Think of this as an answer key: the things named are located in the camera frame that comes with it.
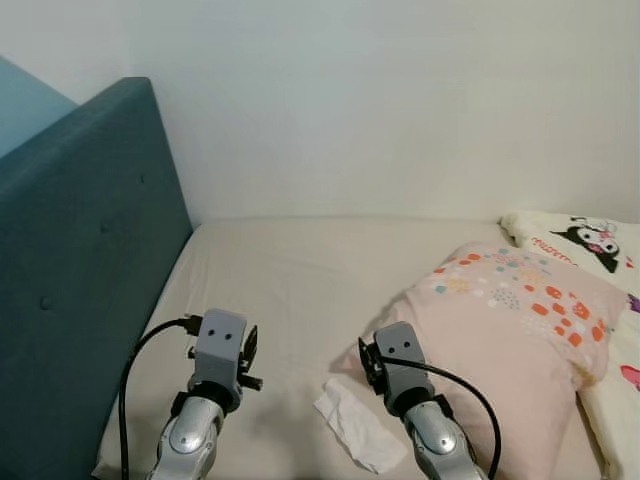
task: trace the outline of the bed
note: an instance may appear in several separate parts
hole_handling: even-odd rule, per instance
[[[339,378],[406,435],[335,359],[455,246],[509,242],[496,224],[382,218],[230,220],[192,235],[145,79],[122,80],[0,160],[0,178],[3,479],[118,478],[112,406],[128,352],[145,328],[211,307],[259,325],[265,388],[227,418],[208,478],[373,478],[313,410],[322,384]],[[191,345],[168,331],[132,371],[138,477],[192,372]],[[576,404],[554,480],[596,480],[599,462]],[[424,478],[411,456],[382,477]]]

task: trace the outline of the headboard button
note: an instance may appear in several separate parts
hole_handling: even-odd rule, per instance
[[[41,310],[50,310],[53,307],[53,300],[49,297],[40,297],[40,309]]]

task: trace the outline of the mattress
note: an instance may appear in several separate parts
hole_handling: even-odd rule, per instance
[[[338,373],[335,360],[395,295],[473,240],[507,244],[497,225],[426,220],[292,219],[228,221],[199,227],[176,263],[149,328],[216,307],[259,326],[252,374],[229,415],[208,478],[366,479],[312,407],[336,377],[410,447],[401,423],[365,386]],[[159,336],[139,356],[127,396],[132,472],[156,460],[156,445],[176,392],[193,372],[193,340],[181,329]],[[117,415],[106,427],[94,475],[119,476]],[[412,455],[382,478],[424,479]],[[555,480],[600,478],[597,451],[576,407]]]

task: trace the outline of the teal wall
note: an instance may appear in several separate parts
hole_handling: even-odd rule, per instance
[[[67,97],[0,56],[0,157],[75,107]]]

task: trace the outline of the silver robot arm segment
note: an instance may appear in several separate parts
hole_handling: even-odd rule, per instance
[[[224,418],[242,401],[242,387],[260,390],[262,380],[247,375],[258,345],[254,327],[242,350],[246,320],[223,310],[202,319],[195,348],[195,371],[180,392],[158,443],[158,462],[147,480],[200,480],[211,470]]]
[[[413,327],[398,322],[376,331],[373,338],[370,345],[358,342],[367,381],[376,394],[384,395],[387,411],[402,419],[420,469],[431,480],[487,480],[451,407],[435,395],[426,372],[381,360],[387,356],[425,362]]]

